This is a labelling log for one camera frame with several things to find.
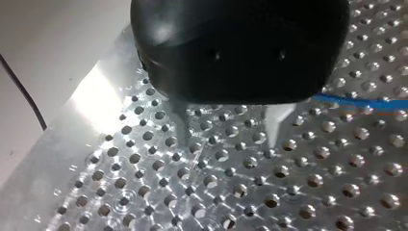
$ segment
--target small black hole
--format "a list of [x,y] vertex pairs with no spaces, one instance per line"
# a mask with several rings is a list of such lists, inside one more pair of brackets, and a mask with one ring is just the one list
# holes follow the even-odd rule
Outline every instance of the small black hole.
[[119,152],[119,149],[117,149],[117,147],[111,147],[108,150],[108,156],[113,157],[117,155],[118,152]]
[[123,134],[123,135],[128,135],[128,134],[131,133],[131,132],[132,132],[132,128],[129,127],[129,126],[124,126],[124,127],[122,128],[122,134]]
[[136,115],[140,115],[144,112],[144,108],[141,106],[138,106],[135,110],[134,110]]
[[111,136],[111,135],[108,135],[108,136],[105,137],[105,141],[111,141],[113,139],[114,139],[114,137]]
[[112,165],[112,170],[113,170],[113,171],[118,171],[118,170],[120,170],[120,164],[118,164],[118,163],[113,164],[113,165]]
[[66,213],[66,208],[64,206],[58,208],[57,211],[59,214],[64,215]]
[[76,188],[79,189],[79,188],[81,188],[81,187],[83,187],[83,186],[84,186],[84,182],[79,181],[79,180],[75,182],[75,187],[76,187]]

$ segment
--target screw hole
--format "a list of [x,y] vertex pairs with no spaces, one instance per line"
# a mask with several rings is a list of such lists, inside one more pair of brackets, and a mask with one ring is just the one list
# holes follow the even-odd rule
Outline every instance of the screw hole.
[[100,217],[105,217],[111,212],[111,206],[109,204],[102,205],[98,210],[98,215]]
[[103,171],[97,170],[96,172],[93,173],[92,175],[92,180],[94,181],[100,181],[103,178]]
[[140,155],[139,154],[133,154],[132,156],[130,156],[129,158],[129,162],[131,164],[137,164],[140,161]]

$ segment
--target aluminum plate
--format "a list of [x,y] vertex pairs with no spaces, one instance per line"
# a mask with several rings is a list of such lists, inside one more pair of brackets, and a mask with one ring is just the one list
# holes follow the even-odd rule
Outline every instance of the aluminum plate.
[[[349,35],[323,91],[406,98],[408,2],[350,4]],[[122,35],[127,46],[130,33]],[[407,112],[345,111],[309,101],[271,147],[267,107],[191,105],[191,138],[181,146],[169,102],[129,57],[125,72],[135,83],[122,85],[120,129],[102,135],[87,156],[76,153],[85,161],[60,183],[66,187],[56,200],[42,202],[43,228],[408,229]]]

